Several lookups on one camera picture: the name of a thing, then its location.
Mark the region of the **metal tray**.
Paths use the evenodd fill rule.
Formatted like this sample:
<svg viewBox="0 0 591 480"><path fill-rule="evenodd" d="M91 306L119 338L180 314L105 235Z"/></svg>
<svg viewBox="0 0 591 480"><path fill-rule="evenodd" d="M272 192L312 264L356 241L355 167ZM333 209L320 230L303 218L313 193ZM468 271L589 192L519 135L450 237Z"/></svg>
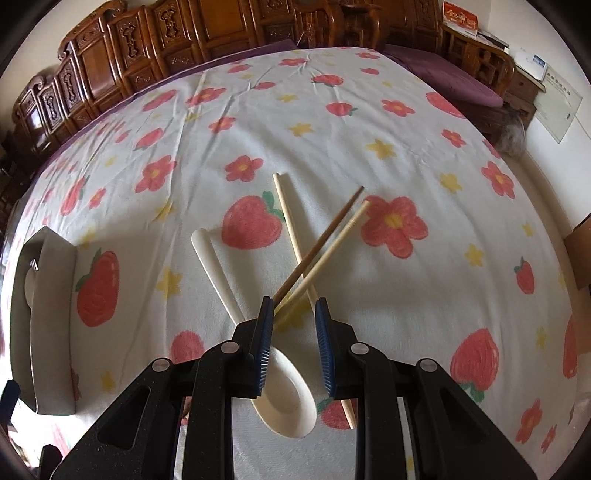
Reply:
<svg viewBox="0 0 591 480"><path fill-rule="evenodd" d="M48 227L24 243L10 303L10 364L20 399L41 415L76 411L70 308L76 248Z"/></svg>

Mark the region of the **red sign box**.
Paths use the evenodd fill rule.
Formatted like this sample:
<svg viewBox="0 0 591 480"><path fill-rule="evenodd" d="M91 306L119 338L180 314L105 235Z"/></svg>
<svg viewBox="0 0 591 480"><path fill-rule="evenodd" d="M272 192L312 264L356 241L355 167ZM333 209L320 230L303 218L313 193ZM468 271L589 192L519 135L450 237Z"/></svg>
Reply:
<svg viewBox="0 0 591 480"><path fill-rule="evenodd" d="M442 2L444 23L459 33L476 37L479 31L478 16L449 1Z"/></svg>

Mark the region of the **brown wooden chopstick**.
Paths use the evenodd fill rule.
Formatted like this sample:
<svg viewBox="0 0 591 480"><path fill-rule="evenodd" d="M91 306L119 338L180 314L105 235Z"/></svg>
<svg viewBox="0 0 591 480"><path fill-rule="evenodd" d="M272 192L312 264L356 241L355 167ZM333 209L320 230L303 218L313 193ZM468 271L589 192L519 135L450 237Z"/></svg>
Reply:
<svg viewBox="0 0 591 480"><path fill-rule="evenodd" d="M364 186L360 186L355 193L353 193L352 197L349 198L348 202L339 210L338 214L335 215L335 218L332 219L332 222L329 223L329 226L322 232L321 236L318 237L318 240L315 242L314 246L311 247L311 250L308 251L308 254L304 256L300 263L295 266L294 271L290 273L287 277L287 280L281 284L280 289L276 291L276 294L273 295L273 307L276 308L280 305L280 302L283 301L283 298L287 296L287 293L290 292L291 287L297 282L297 279L301 277L301 274L308 268L308 265L314 261L315 256L318 255L318 252L321 251L322 247L324 247L325 243L329 240L332 236L332 233L335 232L335 229L342 223L342 220L346 217L349 213L349 210L352 209L353 204L358 200L361 196Z"/></svg>

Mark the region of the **purple mattress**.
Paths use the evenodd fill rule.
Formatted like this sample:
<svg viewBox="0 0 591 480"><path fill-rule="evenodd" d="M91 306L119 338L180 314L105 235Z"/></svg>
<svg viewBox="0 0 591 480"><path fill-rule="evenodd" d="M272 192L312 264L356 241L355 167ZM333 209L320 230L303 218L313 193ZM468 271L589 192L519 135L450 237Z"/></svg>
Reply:
<svg viewBox="0 0 591 480"><path fill-rule="evenodd" d="M489 87L435 53L387 44L383 54L419 77L446 100L489 108L503 106Z"/></svg>

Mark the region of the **wall notice paper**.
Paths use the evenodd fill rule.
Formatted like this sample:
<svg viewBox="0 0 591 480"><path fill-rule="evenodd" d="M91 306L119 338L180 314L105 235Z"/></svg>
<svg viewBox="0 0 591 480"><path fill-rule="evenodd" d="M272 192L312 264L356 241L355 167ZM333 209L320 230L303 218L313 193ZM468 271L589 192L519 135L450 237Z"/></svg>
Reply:
<svg viewBox="0 0 591 480"><path fill-rule="evenodd" d="M545 90L535 99L535 117L560 144L582 103L579 92L551 66L542 82Z"/></svg>

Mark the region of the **light bamboo chopstick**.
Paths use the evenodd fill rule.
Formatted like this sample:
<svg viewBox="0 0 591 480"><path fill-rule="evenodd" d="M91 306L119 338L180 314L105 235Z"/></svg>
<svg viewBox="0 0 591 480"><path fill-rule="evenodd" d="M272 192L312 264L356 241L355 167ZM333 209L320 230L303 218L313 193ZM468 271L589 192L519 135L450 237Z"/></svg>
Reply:
<svg viewBox="0 0 591 480"><path fill-rule="evenodd" d="M287 296L287 299L280 302L280 305L276 307L276 310L273 312L274 315L274 325L276 326L283 326L283 324L287 323L287 318L290 317L291 311L297 306L298 301L300 301L301 296L308 292L308 289L311 288L312 283L315 282L315 278L318 277L325 270L325 265L328 264L329 259L335 255L335 252L339 250L342 243L349 237L349 234L353 231L353 228L356 224L359 223L363 215L367 212L370 208L370 202L368 200L363 201L362 205L356 213L353 215L349 222L346 223L346 226L342 228L339 232L337 238L332 241L332 244L329 246L328 250L322 254L321 258L315 262L315 265L312 266L308 275L304 277L304 280L301 281L300 284L295 287L294 291Z"/></svg>

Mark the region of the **floral strawberry tablecloth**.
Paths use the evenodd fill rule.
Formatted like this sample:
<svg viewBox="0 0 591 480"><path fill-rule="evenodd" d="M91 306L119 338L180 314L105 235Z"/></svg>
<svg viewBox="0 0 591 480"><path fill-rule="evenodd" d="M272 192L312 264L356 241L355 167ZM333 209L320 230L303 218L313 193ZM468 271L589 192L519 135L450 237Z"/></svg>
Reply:
<svg viewBox="0 0 591 480"><path fill-rule="evenodd" d="M370 210L315 280L389 357L438 361L541 479L578 433L571 302L529 186L441 95L385 56L257 56L174 79L92 123L39 175L14 246L48 227L77 250L76 411L18 405L30 459L68 452L153 359L197 358L233 326L192 248L204 229L247 317L353 193Z"/></svg>

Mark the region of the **white plastic spoon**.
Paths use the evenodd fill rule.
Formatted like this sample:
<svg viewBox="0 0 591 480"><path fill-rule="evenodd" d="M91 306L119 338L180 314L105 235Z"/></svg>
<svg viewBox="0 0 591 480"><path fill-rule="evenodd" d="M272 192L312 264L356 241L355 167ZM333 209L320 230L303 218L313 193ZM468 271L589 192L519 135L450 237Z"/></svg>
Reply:
<svg viewBox="0 0 591 480"><path fill-rule="evenodd" d="M206 230L191 234L191 244L229 318L235 323L233 342L245 353L245 377L231 377L231 385L252 398L257 415L276 434L303 438L315 427L311 390L296 366L271 344L273 302L264 298L259 317L247 321Z"/></svg>

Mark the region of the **cream plastic chopstick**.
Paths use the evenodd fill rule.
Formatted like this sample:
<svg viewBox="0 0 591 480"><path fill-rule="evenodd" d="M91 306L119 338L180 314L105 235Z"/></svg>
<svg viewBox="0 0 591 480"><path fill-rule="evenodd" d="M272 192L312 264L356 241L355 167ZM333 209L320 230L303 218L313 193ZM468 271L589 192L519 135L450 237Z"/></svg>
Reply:
<svg viewBox="0 0 591 480"><path fill-rule="evenodd" d="M297 239L296 225L294 225L294 219L293 219L293 216L291 216L290 206L288 206L288 203L287 203L287 196L283 192L283 186L281 186L280 174L278 174L278 173L273 174L273 184L276 187L276 195L280 201L280 208L281 208L281 210L283 210L283 215L286 218L287 231L288 231L288 234L290 235L290 243L291 243L291 247L293 247L294 256L297 259L297 261L301 261L304 258L304 255L301 254L300 243L298 243L298 239ZM358 421L356 421L356 412L355 412L355 409L353 409L352 401L351 400L342 400L341 405L342 405L342 411L344 411L345 416L346 416L346 420L348 421L349 428L356 429L356 427L358 426Z"/></svg>

